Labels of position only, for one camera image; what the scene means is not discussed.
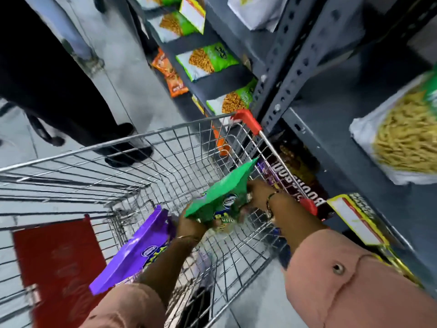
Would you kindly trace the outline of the orange snack packet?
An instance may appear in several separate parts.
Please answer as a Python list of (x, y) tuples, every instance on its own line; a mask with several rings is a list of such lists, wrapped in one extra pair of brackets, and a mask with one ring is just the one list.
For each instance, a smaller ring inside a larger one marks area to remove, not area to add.
[(165, 77), (171, 77), (176, 74), (172, 64), (161, 48), (158, 48), (158, 53), (152, 61), (151, 66), (160, 71)]
[(216, 148), (220, 157), (227, 157), (232, 151), (231, 146), (227, 143), (226, 133), (220, 132), (220, 129), (212, 125), (212, 131), (215, 137)]
[(171, 98), (176, 98), (189, 92), (189, 89), (184, 85), (182, 79), (177, 73), (167, 76), (166, 83)]

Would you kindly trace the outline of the red plastic cart flap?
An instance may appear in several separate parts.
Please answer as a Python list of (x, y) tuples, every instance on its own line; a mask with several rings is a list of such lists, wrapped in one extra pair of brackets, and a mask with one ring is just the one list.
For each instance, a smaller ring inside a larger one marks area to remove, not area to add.
[(79, 328), (106, 295), (89, 288), (106, 267), (89, 215), (12, 237), (23, 286), (34, 301), (32, 328)]

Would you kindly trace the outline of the white plastic snack bag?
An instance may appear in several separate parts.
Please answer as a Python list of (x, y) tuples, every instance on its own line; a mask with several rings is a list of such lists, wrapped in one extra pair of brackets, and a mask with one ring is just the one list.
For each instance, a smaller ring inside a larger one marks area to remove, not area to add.
[(288, 0), (228, 0), (227, 5), (250, 31), (273, 33)]

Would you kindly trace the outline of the yellow white shelf price tag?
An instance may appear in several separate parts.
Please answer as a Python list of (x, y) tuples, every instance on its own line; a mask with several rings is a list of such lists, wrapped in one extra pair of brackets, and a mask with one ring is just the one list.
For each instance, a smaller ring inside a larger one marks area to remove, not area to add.
[(359, 206), (352, 194), (337, 195), (328, 199), (327, 203), (365, 245), (389, 246), (389, 240), (367, 214), (368, 210)]
[(179, 12), (199, 31), (200, 34), (204, 34), (206, 11), (197, 0), (182, 0)]

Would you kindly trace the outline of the purple snack packet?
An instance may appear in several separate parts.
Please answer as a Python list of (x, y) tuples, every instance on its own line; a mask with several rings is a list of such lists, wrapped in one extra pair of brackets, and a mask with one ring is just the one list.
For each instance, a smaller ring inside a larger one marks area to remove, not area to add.
[(172, 214), (161, 205), (157, 205), (106, 268), (91, 282), (91, 293), (96, 296), (117, 285), (133, 282), (166, 250), (175, 234), (176, 227), (172, 222)]

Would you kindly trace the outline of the person's left hand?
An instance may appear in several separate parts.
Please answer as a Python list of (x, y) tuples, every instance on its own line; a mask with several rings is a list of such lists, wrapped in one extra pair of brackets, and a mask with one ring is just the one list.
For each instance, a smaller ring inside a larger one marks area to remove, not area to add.
[(186, 217), (186, 210), (189, 208), (192, 202), (189, 202), (178, 219), (178, 226), (176, 231), (176, 237), (190, 235), (198, 238), (203, 238), (205, 233), (211, 229), (211, 223), (203, 223), (197, 220), (189, 219)]

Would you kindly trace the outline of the yellow black snack packet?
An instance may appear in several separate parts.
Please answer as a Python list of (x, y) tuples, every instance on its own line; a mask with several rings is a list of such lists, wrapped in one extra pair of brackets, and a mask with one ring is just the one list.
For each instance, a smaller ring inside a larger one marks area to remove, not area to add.
[(422, 281), (410, 270), (408, 265), (402, 261), (402, 259), (398, 256), (398, 254), (395, 251), (395, 247), (403, 248), (402, 244), (399, 242), (399, 240), (396, 239), (394, 234), (389, 230), (389, 228), (383, 223), (383, 221), (379, 218), (377, 213), (374, 211), (374, 209), (366, 202), (366, 200), (359, 194), (359, 193), (350, 193), (352, 194), (353, 198), (357, 200), (358, 205), (362, 208), (364, 207), (365, 210), (368, 210), (367, 214), (370, 215), (370, 217), (373, 219), (373, 221), (376, 223), (378, 229), (384, 234), (384, 236), (389, 240), (389, 246), (386, 247), (374, 247), (377, 251), (391, 264), (396, 268), (396, 270), (417, 284), (420, 288), (424, 288)]

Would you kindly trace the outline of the person's left forearm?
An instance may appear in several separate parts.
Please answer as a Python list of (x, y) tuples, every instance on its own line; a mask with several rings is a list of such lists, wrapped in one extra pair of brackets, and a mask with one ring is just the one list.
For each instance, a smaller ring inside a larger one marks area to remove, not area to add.
[(174, 239), (138, 281), (109, 291), (79, 328), (163, 328), (183, 263), (195, 246)]

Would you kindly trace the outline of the grey metal shelf rack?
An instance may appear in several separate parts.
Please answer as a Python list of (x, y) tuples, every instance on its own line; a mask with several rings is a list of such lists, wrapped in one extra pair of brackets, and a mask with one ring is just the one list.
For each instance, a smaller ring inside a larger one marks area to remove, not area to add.
[(314, 201), (321, 218), (340, 217), (322, 201), (347, 194), (372, 215), (379, 231), (425, 290), (437, 299), (437, 184), (394, 185), (370, 160), (349, 133), (354, 118), (378, 103), (430, 64), (388, 33), (387, 21), (365, 0), (287, 0), (275, 33), (250, 33), (226, 10), (227, 0), (204, 0), (205, 35), (194, 34), (164, 43), (148, 20), (176, 10), (147, 10), (137, 0), (124, 0), (122, 15), (148, 60), (163, 47), (176, 71), (177, 54), (221, 42), (252, 70), (232, 66), (210, 79), (188, 84), (204, 112), (206, 101), (237, 88), (250, 77), (260, 80), (250, 110), (266, 135), (279, 130), (295, 143), (300, 156), (313, 156), (320, 169), (315, 181), (298, 183), (290, 176), (282, 186), (293, 193), (301, 187)]

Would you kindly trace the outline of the dark brown biscuit packet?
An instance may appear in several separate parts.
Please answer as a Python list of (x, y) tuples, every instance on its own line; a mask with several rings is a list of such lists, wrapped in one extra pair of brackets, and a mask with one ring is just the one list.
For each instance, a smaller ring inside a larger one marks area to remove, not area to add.
[(331, 218), (334, 211), (327, 203), (329, 195), (316, 177), (320, 171), (319, 161), (292, 131), (281, 131), (269, 140), (277, 155), (266, 147), (266, 159), (257, 163), (266, 182), (278, 190), (286, 191), (297, 201), (311, 199), (314, 206), (310, 211), (319, 220)]

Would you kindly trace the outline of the large clear yellow sev bag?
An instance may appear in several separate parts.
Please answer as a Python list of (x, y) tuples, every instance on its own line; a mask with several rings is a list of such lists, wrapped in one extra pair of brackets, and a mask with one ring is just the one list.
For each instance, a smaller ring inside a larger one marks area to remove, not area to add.
[(349, 126), (396, 185), (437, 183), (437, 63)]

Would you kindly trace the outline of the person's right hand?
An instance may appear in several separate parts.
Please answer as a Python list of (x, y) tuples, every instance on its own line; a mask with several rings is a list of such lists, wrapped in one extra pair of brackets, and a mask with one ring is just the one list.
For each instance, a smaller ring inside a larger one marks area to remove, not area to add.
[(273, 216), (279, 216), (283, 211), (281, 204), (285, 193), (271, 187), (265, 181), (260, 179), (248, 181), (247, 191), (251, 199), (240, 208), (241, 214), (249, 214), (254, 209), (259, 209), (273, 218)]

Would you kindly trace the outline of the person's right forearm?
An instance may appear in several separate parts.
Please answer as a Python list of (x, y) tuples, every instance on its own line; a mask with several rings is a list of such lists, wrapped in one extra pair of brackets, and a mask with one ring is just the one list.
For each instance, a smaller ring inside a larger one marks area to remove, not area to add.
[(308, 328), (437, 328), (437, 301), (394, 268), (325, 229), (291, 196), (275, 216), (289, 242), (304, 236), (285, 272), (288, 301)]

